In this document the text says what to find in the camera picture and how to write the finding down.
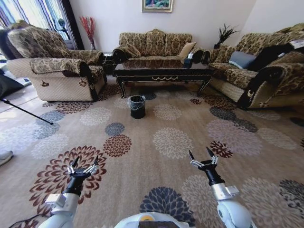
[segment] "white wall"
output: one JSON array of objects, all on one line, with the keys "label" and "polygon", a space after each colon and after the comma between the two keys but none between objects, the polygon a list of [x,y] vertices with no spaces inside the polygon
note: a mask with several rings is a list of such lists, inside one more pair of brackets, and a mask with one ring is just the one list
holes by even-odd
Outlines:
[{"label": "white wall", "polygon": [[303,9],[304,0],[257,0],[240,35],[272,33],[304,22]]},{"label": "white wall", "polygon": [[[121,32],[191,33],[197,46],[212,48],[218,41],[218,29],[227,25],[241,30],[256,0],[174,0],[173,13],[142,13],[142,0],[70,0],[86,49],[90,43],[79,17],[96,20],[95,43],[102,51],[118,46]],[[234,44],[234,35],[228,44]]]}]

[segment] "tripod leg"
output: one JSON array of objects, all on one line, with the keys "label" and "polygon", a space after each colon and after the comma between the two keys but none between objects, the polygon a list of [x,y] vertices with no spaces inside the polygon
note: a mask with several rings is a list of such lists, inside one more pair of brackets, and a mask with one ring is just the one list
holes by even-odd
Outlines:
[{"label": "tripod leg", "polygon": [[30,114],[30,115],[32,115],[32,116],[34,116],[34,117],[36,117],[36,118],[38,118],[38,119],[44,121],[44,122],[47,122],[47,123],[49,123],[50,125],[53,125],[53,123],[51,123],[51,122],[49,122],[49,121],[47,121],[47,120],[45,120],[45,119],[43,119],[43,118],[41,118],[41,117],[39,117],[39,116],[36,116],[35,114],[30,113],[30,112],[28,112],[27,110],[24,110],[23,108],[20,108],[20,107],[18,107],[18,106],[15,106],[15,105],[12,104],[9,100],[1,99],[1,101],[3,101],[4,103],[6,103],[6,104],[8,104],[8,105],[11,105],[11,106],[13,106],[13,107],[15,107],[15,108],[17,108],[17,109],[20,109],[20,110],[22,110],[22,111],[24,111],[24,112],[26,112],[26,113],[28,113],[28,114]]}]

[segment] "vase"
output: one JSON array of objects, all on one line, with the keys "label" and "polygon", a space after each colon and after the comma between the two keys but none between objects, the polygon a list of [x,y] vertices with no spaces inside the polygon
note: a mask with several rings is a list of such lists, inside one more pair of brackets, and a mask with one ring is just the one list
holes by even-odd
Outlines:
[{"label": "vase", "polygon": [[91,49],[92,49],[92,50],[96,50],[94,40],[91,40]]}]

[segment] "black cable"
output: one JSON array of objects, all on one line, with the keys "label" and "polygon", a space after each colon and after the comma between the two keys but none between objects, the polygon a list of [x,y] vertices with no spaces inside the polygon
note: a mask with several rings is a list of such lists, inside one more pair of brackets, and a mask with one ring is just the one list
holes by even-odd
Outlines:
[{"label": "black cable", "polygon": [[17,221],[17,222],[15,222],[13,225],[11,225],[9,228],[13,228],[14,225],[16,225],[17,223],[27,222],[27,221],[30,221],[30,220],[32,220],[32,219],[38,217],[38,216],[49,218],[49,216],[47,216],[47,215],[44,215],[44,214],[37,214],[37,215],[34,215],[33,217],[30,217],[30,218],[28,218],[28,219]]}]

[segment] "potted plant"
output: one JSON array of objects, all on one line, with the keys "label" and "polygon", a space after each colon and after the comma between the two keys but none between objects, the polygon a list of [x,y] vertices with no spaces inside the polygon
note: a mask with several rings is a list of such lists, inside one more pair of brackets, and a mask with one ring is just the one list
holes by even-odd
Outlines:
[{"label": "potted plant", "polygon": [[214,49],[219,48],[219,45],[221,43],[224,43],[224,41],[228,39],[233,33],[239,32],[235,31],[234,29],[235,27],[230,28],[230,25],[226,26],[226,24],[224,24],[224,28],[219,28],[219,41],[214,45]]}]

